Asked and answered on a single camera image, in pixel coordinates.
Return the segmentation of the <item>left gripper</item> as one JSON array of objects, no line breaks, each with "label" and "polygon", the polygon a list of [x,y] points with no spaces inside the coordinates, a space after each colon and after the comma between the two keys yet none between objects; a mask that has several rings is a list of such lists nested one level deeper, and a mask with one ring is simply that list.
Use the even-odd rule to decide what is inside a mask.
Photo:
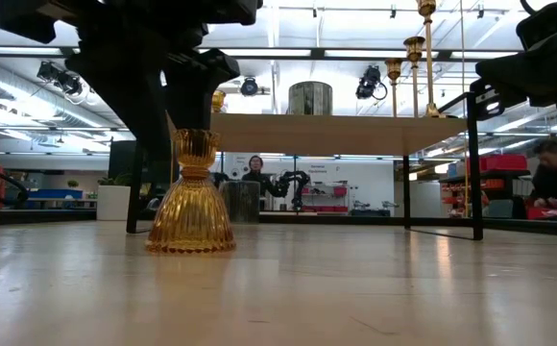
[{"label": "left gripper", "polygon": [[[144,40],[157,38],[180,50],[199,46],[210,25],[255,24],[262,7],[262,0],[0,0],[0,29],[47,44],[61,21],[81,40],[140,31]],[[157,52],[107,45],[82,48],[66,67],[83,77],[151,157],[165,159],[165,107],[177,129],[209,129],[212,96],[239,76],[239,64],[216,48],[175,56],[165,68],[164,102],[162,63]]]}]

